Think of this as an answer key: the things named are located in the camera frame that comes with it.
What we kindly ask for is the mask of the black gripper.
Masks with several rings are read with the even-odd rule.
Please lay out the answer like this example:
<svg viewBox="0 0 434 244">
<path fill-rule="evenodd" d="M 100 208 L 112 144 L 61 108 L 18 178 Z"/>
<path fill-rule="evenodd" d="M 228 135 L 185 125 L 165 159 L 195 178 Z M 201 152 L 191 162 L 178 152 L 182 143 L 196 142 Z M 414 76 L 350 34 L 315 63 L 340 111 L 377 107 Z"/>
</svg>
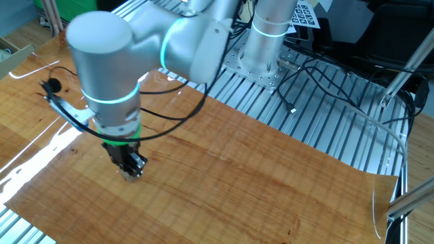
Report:
<svg viewBox="0 0 434 244">
<path fill-rule="evenodd" d="M 107 151 L 111 161 L 116 164 L 122 176 L 140 177 L 148 159 L 138 154 L 139 142 L 132 142 L 125 145 L 112 145 L 106 142 L 102 147 Z"/>
</svg>

